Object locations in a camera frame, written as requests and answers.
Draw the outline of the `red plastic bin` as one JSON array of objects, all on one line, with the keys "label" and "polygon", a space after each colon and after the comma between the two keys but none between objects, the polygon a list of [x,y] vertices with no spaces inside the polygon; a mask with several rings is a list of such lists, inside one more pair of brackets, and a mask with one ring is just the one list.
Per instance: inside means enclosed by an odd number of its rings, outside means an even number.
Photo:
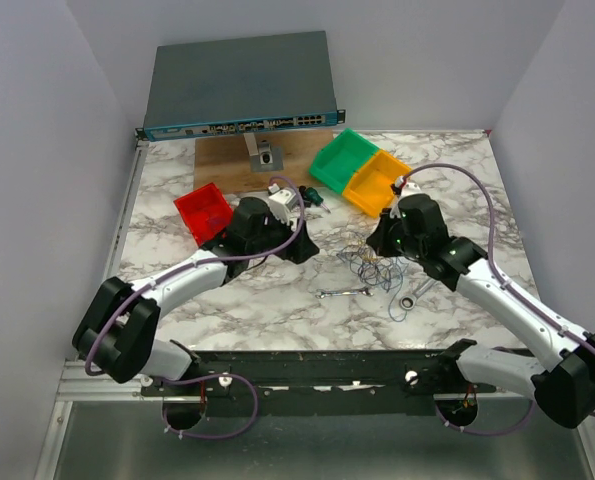
[{"label": "red plastic bin", "polygon": [[226,228],[233,216],[233,209],[214,183],[175,199],[174,205],[198,246]]}]

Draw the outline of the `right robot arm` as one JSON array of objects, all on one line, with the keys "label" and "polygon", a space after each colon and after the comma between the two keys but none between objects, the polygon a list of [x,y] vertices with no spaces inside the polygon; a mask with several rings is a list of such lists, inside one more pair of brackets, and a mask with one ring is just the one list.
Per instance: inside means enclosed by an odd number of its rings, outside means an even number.
[{"label": "right robot arm", "polygon": [[437,379],[457,392],[485,383],[518,393],[556,424],[574,429],[595,416],[595,332],[558,316],[529,295],[466,237],[449,234],[436,201],[401,197],[379,215],[367,244],[382,257],[400,257],[490,313],[531,352],[530,357],[464,341],[437,367]]}]

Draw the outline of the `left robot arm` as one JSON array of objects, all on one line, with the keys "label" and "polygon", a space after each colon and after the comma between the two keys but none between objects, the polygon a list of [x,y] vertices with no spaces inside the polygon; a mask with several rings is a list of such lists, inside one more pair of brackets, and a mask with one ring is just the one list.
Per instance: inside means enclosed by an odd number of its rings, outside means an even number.
[{"label": "left robot arm", "polygon": [[301,264],[317,255],[304,218],[280,220],[275,202],[242,199],[230,223],[186,260],[134,282],[118,277],[99,287],[77,327],[72,345],[89,375],[125,383],[139,374],[164,378],[178,395],[199,380],[192,355],[156,337],[159,321],[194,297],[241,275],[253,259],[275,256]]}]

